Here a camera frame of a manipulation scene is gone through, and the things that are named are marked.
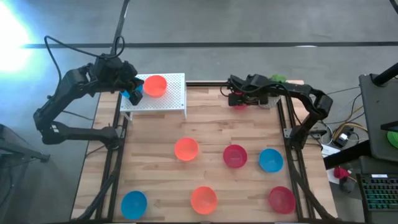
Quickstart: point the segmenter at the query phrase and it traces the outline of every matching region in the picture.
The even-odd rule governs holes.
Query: green object
[[[387,133],[388,141],[398,149],[398,133],[389,131]]]
[[[286,82],[286,77],[283,75],[273,75],[270,79],[275,82]]]

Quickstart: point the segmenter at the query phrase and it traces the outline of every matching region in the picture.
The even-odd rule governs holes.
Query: white perforated platform
[[[120,112],[143,112],[143,111],[184,111],[185,117],[187,112],[186,104],[186,85],[184,73],[167,73],[167,74],[144,74],[137,75],[137,78],[146,80],[152,75],[160,75],[167,81],[166,93],[160,98],[153,98],[149,95],[142,94],[142,99],[137,106],[133,106],[126,97],[122,97]]]

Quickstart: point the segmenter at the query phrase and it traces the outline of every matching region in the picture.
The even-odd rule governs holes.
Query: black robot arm
[[[133,105],[138,104],[142,94],[136,88],[144,81],[136,78],[137,71],[129,62],[107,56],[103,54],[98,57],[94,65],[89,63],[69,70],[62,78],[55,94],[49,96],[46,104],[36,110],[33,117],[44,144],[59,144],[71,139],[101,141],[107,149],[115,149],[120,145],[118,134],[113,127],[70,128],[54,121],[73,100],[85,94],[93,97],[95,93],[100,92],[127,91],[130,102]]]
[[[292,127],[289,134],[289,146],[292,149],[303,149],[311,128],[319,120],[325,119],[333,100],[321,90],[310,85],[275,82],[262,75],[248,75],[245,80],[231,75],[228,79],[228,104],[236,105],[266,105],[270,96],[284,95],[299,99],[308,116],[298,126]]]

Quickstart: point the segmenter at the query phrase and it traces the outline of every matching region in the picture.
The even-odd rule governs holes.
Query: concrete floor
[[[0,9],[9,10],[20,24],[10,28],[0,22],[0,30],[10,34],[0,36],[0,47],[8,50],[0,56],[0,123],[51,154],[48,163],[29,164],[18,194],[11,198],[5,223],[68,220],[87,146],[84,141],[42,144],[32,115],[53,94],[57,73],[45,49],[11,51],[9,41],[42,44],[48,34],[66,43],[110,43],[122,4],[123,0],[0,2]],[[397,40],[397,22],[389,1],[140,0],[129,6],[123,36],[126,42],[393,41]],[[53,52],[62,73],[94,61],[67,49]],[[134,64],[139,73],[184,72],[188,80],[281,74],[331,92],[358,86],[358,75],[379,73],[396,63],[398,47],[126,49],[121,58]],[[355,89],[331,95],[335,102],[325,121],[345,119],[350,110],[347,103],[358,94]],[[67,110],[93,118],[97,102],[98,95],[85,96]],[[69,114],[57,120],[75,127],[92,125]],[[364,118],[358,122],[365,125]],[[344,195],[335,186],[332,189],[339,217],[363,220],[360,201],[350,199],[357,197]]]

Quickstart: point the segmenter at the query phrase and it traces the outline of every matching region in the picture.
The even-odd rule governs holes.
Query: wooden tabletop
[[[117,97],[101,94],[94,128],[113,122]],[[186,120],[181,112],[134,114],[127,128],[114,221],[127,221],[120,204],[124,195],[133,190],[142,191],[148,199],[142,222],[296,221],[295,213],[278,214],[267,201],[272,188],[291,189],[287,163],[275,174],[264,172],[257,163],[259,153],[266,148],[278,150],[286,160],[277,109],[250,106],[235,110],[228,106],[220,88],[213,87],[188,88],[187,106]],[[294,100],[294,106],[303,120],[307,115],[303,105]],[[174,155],[174,144],[182,137],[193,138],[200,146],[199,155],[190,162],[179,161]],[[239,144],[248,152],[244,167],[232,170],[224,164],[223,151],[230,144]],[[99,146],[100,142],[90,142],[88,152]],[[320,148],[308,145],[303,156],[311,190],[336,216]],[[105,149],[86,158],[72,218],[82,214],[98,193],[105,158]],[[217,209],[210,215],[199,215],[190,205],[191,193],[199,186],[211,187],[218,197]],[[305,208],[303,195],[300,197]]]

